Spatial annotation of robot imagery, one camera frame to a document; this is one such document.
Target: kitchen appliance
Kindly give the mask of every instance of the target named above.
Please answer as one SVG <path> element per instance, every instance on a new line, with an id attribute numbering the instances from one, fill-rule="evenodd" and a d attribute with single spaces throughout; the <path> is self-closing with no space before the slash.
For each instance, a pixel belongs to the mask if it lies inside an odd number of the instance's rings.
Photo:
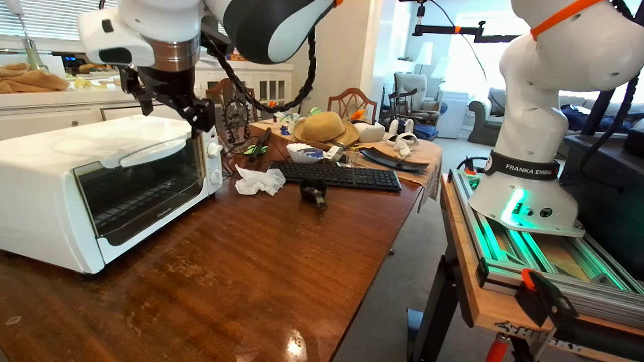
<path id="1" fill-rule="evenodd" d="M 216 133 L 121 116 L 0 141 L 0 250 L 83 274 L 221 187 Z"/>

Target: floor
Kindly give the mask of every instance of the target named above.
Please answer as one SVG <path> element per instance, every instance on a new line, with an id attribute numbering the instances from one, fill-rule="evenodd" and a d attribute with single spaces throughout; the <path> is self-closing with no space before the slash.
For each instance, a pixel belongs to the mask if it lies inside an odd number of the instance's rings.
<path id="1" fill-rule="evenodd" d="M 465 158 L 485 158 L 489 148 L 460 139 L 436 139 L 442 148 L 442 171 L 456 169 Z M 341 345 L 335 362 L 405 362 L 405 310 L 423 310 L 429 288 L 446 246 L 439 201 L 427 201 L 407 220 L 396 244 L 375 280 L 358 317 Z M 458 310 L 439 361 L 481 362 L 494 342 L 491 332 L 467 328 Z M 547 352 L 543 361 L 577 361 Z"/>

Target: toaster oven handle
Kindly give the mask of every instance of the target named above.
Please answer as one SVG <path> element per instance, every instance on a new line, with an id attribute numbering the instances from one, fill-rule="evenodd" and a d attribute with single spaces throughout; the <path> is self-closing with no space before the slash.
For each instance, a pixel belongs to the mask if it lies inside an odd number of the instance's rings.
<path id="1" fill-rule="evenodd" d="M 183 148 L 185 148 L 185 139 L 174 139 L 170 143 L 159 143 L 159 146 L 148 148 L 139 154 L 123 158 L 121 167 L 136 167 L 136 166 L 144 166 L 144 164 L 153 164 L 153 161 L 159 161 L 159 159 L 170 158 L 174 154 L 180 154 Z"/>

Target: crumpled paper towel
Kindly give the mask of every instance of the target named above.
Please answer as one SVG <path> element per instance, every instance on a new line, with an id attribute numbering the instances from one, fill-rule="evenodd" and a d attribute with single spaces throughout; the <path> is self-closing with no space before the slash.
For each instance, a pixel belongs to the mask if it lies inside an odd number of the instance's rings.
<path id="1" fill-rule="evenodd" d="M 240 196 L 255 196 L 258 191 L 276 196 L 278 189 L 286 183 L 280 169 L 268 169 L 266 174 L 259 174 L 238 167 L 238 174 L 242 176 L 242 180 L 236 183 Z"/>

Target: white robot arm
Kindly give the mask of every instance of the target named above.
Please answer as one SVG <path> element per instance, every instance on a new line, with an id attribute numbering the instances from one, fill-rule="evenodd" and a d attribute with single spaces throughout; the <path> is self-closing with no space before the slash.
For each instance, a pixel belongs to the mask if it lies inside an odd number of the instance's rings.
<path id="1" fill-rule="evenodd" d="M 582 236 L 577 203 L 558 182 L 567 123 L 560 91 L 612 91 L 644 65 L 644 28 L 608 0 L 514 0 L 531 35 L 501 59 L 506 123 L 471 207 L 506 227 Z"/>
<path id="2" fill-rule="evenodd" d="M 286 62 L 339 0 L 121 0 L 81 14 L 79 31 L 93 62 L 115 65 L 121 85 L 151 112 L 153 99 L 208 132 L 208 106 L 193 95 L 204 17 L 223 24 L 244 59 Z"/>

